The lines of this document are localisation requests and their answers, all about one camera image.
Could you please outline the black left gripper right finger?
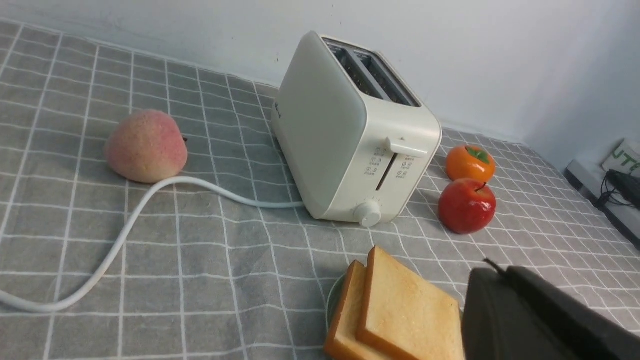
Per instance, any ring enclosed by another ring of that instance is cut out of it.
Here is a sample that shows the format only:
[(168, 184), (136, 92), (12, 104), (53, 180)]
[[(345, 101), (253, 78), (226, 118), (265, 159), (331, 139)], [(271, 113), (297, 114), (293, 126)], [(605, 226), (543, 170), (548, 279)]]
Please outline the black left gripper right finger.
[(522, 266), (506, 280), (554, 336), (581, 360), (638, 360), (639, 337)]

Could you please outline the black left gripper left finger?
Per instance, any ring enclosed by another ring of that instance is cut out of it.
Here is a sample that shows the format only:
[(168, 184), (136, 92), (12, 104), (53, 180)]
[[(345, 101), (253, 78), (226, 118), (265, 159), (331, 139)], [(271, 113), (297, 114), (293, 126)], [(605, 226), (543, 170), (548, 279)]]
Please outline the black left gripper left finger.
[(505, 269), (490, 259), (470, 272), (462, 310), (467, 360), (578, 360), (516, 292)]

